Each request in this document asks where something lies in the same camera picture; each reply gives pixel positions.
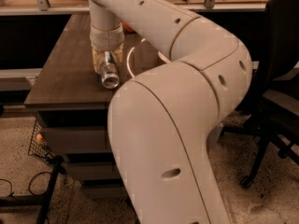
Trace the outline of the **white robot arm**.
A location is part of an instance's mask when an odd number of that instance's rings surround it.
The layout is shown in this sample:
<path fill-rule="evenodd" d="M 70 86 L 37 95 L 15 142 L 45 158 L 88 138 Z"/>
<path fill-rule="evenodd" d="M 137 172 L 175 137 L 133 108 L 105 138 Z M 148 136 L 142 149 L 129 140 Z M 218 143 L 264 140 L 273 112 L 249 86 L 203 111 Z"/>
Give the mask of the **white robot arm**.
<path fill-rule="evenodd" d="M 92 0 L 168 62 L 114 94 L 108 137 L 141 224 L 230 224 L 207 153 L 245 96 L 252 61 L 234 35 L 165 0 Z"/>

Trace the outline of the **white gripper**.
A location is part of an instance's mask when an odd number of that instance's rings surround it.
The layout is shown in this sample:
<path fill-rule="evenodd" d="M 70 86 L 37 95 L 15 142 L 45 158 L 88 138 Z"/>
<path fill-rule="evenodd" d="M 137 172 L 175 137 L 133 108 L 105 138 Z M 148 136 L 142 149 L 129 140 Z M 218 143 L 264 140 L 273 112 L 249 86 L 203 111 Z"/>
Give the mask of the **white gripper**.
<path fill-rule="evenodd" d="M 100 65 L 105 61 L 104 51 L 113 51 L 113 58 L 118 67 L 123 60 L 123 41 L 124 33 L 122 25 L 112 30 L 103 30 L 96 28 L 91 24 L 90 39 L 93 53 L 93 68 L 97 74 L 100 74 Z"/>

